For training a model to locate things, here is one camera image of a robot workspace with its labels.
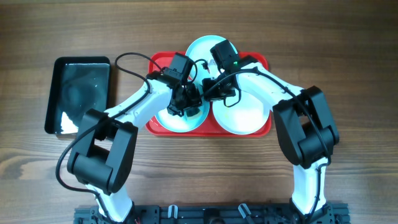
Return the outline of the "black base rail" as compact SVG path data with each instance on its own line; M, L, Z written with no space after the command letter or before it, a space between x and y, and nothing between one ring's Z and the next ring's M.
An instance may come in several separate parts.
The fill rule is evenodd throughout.
M98 206L76 208L73 223L110 223L99 212ZM265 205L213 206L213 207L178 207L170 205L137 205L132 215L119 223L305 223L297 212L293 212L287 203ZM315 212L310 223L349 224L348 205L330 203Z

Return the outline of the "yellow green sponge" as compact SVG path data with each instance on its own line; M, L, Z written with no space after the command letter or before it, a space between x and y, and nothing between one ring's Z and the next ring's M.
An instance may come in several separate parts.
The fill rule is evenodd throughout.
M196 119L197 117L201 116L201 111L198 108L193 108L191 110L186 110L185 114L186 114L187 120Z

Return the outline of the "white plate right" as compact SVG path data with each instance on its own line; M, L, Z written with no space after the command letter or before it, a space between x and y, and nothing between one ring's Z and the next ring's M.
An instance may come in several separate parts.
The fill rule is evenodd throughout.
M235 90L235 96L212 102L213 115L217 123L227 132L246 135L260 130L268 120L270 106L253 95Z

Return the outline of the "red plastic tray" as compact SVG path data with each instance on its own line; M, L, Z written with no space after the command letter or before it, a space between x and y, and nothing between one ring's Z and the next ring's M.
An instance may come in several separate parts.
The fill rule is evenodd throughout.
M172 57L174 56L175 52L157 52L152 56L152 59L155 60L160 66L167 66L171 63ZM257 59L262 65L268 69L267 60L263 55L257 52L241 52L239 56L252 56ZM153 72L154 70L158 70L158 68L152 63L149 63L148 72ZM247 136L247 138L256 138L262 137L266 135L271 129L271 111L265 113L265 118L267 118L266 122L263 124L261 128L256 130L250 134L244 134L241 136ZM173 131L167 130L165 127L161 125L157 117L153 117L148 121L145 125L146 130L155 136L173 136L173 137L218 137L218 138L238 138L238 134L230 133L229 131L225 130L216 122L216 118L212 112L212 105L210 106L210 113L206 117L206 120L196 129L193 131L188 131L185 133L177 133Z

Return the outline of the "black water tray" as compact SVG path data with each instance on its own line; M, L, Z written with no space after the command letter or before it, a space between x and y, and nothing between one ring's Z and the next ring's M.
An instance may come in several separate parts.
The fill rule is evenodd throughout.
M105 56L60 57L53 66L44 130L75 134L90 109L108 107L111 62Z

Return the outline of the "teal plate top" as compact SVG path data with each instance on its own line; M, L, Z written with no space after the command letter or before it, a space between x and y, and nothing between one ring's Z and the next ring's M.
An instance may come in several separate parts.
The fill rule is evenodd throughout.
M210 59L214 59L211 55L210 49L214 47L219 42L224 41L225 38L218 35L206 35L195 40L185 52L185 55L191 58L194 62L199 59L204 59L206 62ZM197 62L198 73L194 81L195 84L202 84L203 71L202 63L203 61Z

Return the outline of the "teal plate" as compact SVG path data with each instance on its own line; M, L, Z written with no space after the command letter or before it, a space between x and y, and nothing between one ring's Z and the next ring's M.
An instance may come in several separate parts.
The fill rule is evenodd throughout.
M214 47L219 42L224 41L225 38L218 35L206 35L195 40L185 52L185 55L191 58L194 62L199 59L204 59L206 62L210 59L214 59L211 55L210 49ZM202 84L203 71L202 63L203 61L197 62L198 73L194 81L195 84Z
M210 112L210 103L204 101L203 104L193 110L194 115L190 116L184 112L182 117L178 115L171 115L167 111L165 99L157 100L156 106L159 111L155 114L157 121L165 129L175 133L187 133L201 126L206 120Z

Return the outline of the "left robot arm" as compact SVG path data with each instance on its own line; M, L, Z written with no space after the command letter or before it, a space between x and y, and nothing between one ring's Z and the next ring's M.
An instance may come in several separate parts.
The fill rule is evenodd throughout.
M134 202L125 183L132 169L138 132L162 110L179 114L201 106L202 90L185 78L151 73L141 87L119 105L88 110L76 138L66 148L67 171L92 194L101 219L125 223Z

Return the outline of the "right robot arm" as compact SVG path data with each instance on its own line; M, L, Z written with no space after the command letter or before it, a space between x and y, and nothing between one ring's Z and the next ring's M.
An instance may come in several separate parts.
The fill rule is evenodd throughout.
M314 222L326 206L325 171L340 140L323 92L283 81L252 56L213 61L216 77L203 80L205 98L221 100L226 90L238 89L273 113L280 149L294 168L293 211L302 223Z

